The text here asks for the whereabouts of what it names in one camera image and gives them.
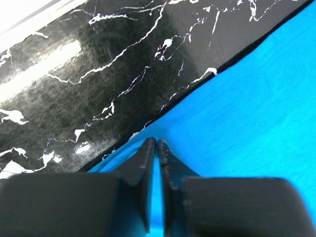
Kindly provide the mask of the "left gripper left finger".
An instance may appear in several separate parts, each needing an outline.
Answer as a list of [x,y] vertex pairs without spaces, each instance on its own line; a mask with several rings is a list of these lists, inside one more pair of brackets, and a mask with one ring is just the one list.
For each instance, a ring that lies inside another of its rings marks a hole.
[[150,232],[153,169],[156,141],[150,137],[127,161],[116,168],[120,175],[117,234]]

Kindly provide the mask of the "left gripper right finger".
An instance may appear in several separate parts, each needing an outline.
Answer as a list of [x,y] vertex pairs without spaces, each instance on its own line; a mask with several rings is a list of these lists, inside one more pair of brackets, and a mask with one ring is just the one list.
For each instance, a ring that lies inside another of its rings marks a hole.
[[186,237],[186,218],[181,185],[185,178],[199,175],[181,162],[165,140],[158,141],[161,175],[163,232],[165,237]]

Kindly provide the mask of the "blue t shirt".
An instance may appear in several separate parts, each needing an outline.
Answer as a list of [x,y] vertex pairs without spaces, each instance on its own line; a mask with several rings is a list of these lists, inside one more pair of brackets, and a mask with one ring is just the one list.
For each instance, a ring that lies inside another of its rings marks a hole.
[[[316,4],[92,168],[110,173],[147,137],[197,173],[181,189],[187,237],[316,234]],[[163,218],[160,166],[153,209]],[[163,228],[163,219],[156,221]]]

